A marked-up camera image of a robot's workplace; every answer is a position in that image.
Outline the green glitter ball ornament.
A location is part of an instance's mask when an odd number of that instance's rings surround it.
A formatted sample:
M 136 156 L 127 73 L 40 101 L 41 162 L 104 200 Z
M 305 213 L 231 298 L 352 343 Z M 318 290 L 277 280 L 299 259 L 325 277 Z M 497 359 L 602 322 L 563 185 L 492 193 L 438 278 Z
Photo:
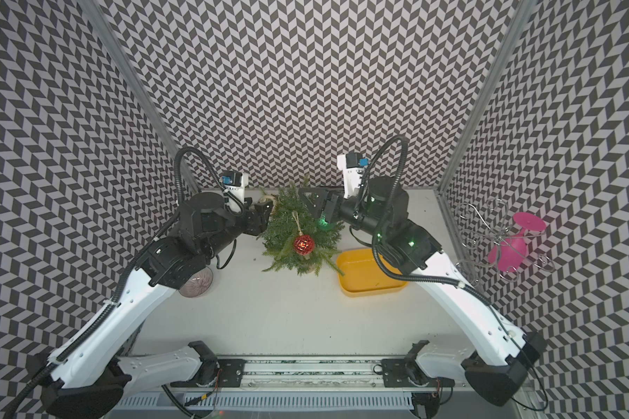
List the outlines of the green glitter ball ornament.
M 318 219 L 317 226 L 319 230 L 330 231 L 335 228 L 335 223 L 327 222 L 325 217 L 322 216 L 321 218 Z

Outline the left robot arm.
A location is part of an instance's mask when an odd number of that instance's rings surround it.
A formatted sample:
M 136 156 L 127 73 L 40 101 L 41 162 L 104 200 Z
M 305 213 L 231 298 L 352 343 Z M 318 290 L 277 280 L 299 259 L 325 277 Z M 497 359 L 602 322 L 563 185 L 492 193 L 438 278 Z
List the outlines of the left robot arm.
M 45 412 L 57 418 L 101 418 L 122 399 L 173 382 L 211 385 L 218 357 L 202 341 L 166 354 L 122 357 L 118 352 L 165 300 L 208 267 L 242 235 L 267 228 L 270 201 L 230 202 L 214 192 L 183 201 L 176 214 L 122 273 L 115 293 L 64 346 L 29 359 L 31 382 L 42 389 Z

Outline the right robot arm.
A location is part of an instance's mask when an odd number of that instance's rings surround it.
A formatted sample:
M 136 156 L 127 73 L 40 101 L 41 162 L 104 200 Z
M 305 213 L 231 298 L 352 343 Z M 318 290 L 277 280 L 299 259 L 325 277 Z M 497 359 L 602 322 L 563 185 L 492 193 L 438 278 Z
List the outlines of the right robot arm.
M 389 176 L 372 179 L 365 191 L 300 188 L 308 212 L 326 223 L 344 222 L 370 234 L 379 269 L 392 279 L 426 290 L 468 337 L 462 357 L 419 350 L 415 362 L 429 378 L 465 381 L 485 401 L 503 406 L 514 400 L 547 349 L 538 332 L 506 319 L 464 277 L 441 244 L 410 220 L 409 195 Z

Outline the red faceted ball ornament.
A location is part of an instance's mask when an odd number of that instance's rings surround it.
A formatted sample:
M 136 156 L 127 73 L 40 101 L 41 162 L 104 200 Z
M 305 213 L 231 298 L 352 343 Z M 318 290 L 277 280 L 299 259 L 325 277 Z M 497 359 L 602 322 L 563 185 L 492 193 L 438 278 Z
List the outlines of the red faceted ball ornament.
M 295 221 L 297 228 L 297 236 L 295 237 L 295 240 L 293 242 L 293 248 L 298 255 L 304 258 L 309 258 L 315 250 L 316 243 L 311 236 L 303 232 L 300 223 L 299 213 L 297 211 L 292 211 L 292 217 Z

